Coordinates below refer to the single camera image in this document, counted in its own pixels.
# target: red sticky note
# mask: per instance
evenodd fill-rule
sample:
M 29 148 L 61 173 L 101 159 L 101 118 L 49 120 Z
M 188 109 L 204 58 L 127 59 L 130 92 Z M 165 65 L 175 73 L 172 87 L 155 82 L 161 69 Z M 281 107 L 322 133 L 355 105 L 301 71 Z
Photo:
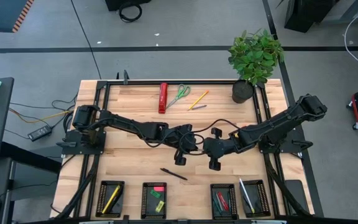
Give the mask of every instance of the red sticky note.
M 161 191 L 164 191 L 164 187 L 154 187 L 154 190 L 161 192 Z

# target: green scissors handle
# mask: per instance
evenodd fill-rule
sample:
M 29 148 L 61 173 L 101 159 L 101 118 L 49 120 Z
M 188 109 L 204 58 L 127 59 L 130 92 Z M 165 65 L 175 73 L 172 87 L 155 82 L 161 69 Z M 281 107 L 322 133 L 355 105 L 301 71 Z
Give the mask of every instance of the green scissors handle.
M 189 95 L 190 91 L 191 91 L 190 86 L 185 86 L 184 84 L 180 84 L 178 86 L 178 94 L 175 97 L 175 100 L 179 100 L 180 98 Z

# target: wooden tabletop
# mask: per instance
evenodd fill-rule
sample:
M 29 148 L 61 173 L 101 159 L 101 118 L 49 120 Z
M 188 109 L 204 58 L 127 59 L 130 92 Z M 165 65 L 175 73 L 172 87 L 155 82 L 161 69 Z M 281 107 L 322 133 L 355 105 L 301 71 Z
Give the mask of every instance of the wooden tabletop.
M 83 80 L 78 92 L 78 105 L 92 105 L 97 80 Z M 159 85 L 128 85 L 112 86 L 110 90 L 108 110 L 120 116 L 134 119 L 139 122 L 161 121 L 170 127 L 181 124 L 192 124 L 193 130 L 207 127 L 213 121 L 224 118 L 232 121 L 238 126 L 256 124 L 256 115 L 252 99 L 243 104 L 237 104 L 231 99 L 231 85 L 192 85 L 191 93 L 178 100 L 165 114 L 158 114 Z M 198 103 L 207 107 L 187 111 L 206 90 L 209 93 Z M 267 98 L 272 116 L 285 110 L 287 103 L 279 79 L 269 80 L 266 84 Z M 173 100 L 177 94 L 177 86 L 168 87 L 168 102 Z M 258 90 L 259 104 L 264 116 L 262 97 Z M 101 93 L 99 105 L 102 105 L 104 90 Z M 219 122 L 215 127 L 222 129 L 223 138 L 234 128 L 227 123 Z M 126 133 L 114 128 L 106 128 L 106 148 L 100 157 L 96 188 L 94 191 L 94 202 L 92 208 L 92 219 L 95 215 L 96 204 L 102 180 L 125 181 L 124 207 L 122 215 L 129 215 L 131 220 L 140 219 L 140 206 L 142 197 L 142 183 L 144 182 L 166 182 L 167 183 L 167 219 L 212 219 L 210 184 L 234 183 L 236 188 L 237 210 L 239 218 L 245 219 L 244 210 L 240 200 L 239 178 L 242 180 L 264 181 L 269 207 L 271 213 L 272 203 L 267 182 L 267 174 L 263 155 L 256 148 L 250 149 L 242 154 L 230 154 L 220 158 L 221 171 L 208 168 L 209 157 L 185 156 L 185 166 L 176 166 L 173 160 L 175 150 L 167 146 L 149 148 L 136 135 Z M 204 137 L 213 137 L 210 130 L 199 133 Z M 310 193 L 306 184 L 306 177 L 300 159 L 290 154 L 282 154 L 282 167 L 286 180 L 301 180 L 305 190 L 309 210 L 314 213 L 311 204 Z M 77 155 L 68 162 L 60 172 L 53 207 L 63 210 L 78 188 L 81 164 L 83 156 Z M 186 177 L 181 180 L 160 170 L 166 168 L 174 173 Z M 282 196 L 276 186 L 277 199 L 280 213 L 285 214 Z M 88 190 L 84 193 L 81 206 L 81 215 L 85 215 Z

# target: wheel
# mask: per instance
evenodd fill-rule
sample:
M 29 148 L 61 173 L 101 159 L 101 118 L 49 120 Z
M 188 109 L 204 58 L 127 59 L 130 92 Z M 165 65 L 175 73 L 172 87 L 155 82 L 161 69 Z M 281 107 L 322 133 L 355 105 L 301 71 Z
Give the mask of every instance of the wheel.
M 356 124 L 353 124 L 353 130 L 358 130 L 358 123 L 356 123 Z
M 351 101 L 350 103 L 348 103 L 348 104 L 346 105 L 346 108 L 347 108 L 347 109 L 353 109 L 353 101 Z

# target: black plant pot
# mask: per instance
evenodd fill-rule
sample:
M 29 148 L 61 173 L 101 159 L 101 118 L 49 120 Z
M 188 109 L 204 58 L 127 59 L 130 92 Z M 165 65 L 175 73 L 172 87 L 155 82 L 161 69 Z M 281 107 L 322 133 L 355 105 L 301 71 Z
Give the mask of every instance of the black plant pot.
M 254 95 L 255 88 L 250 82 L 237 80 L 233 84 L 231 98 L 236 103 L 243 103 Z

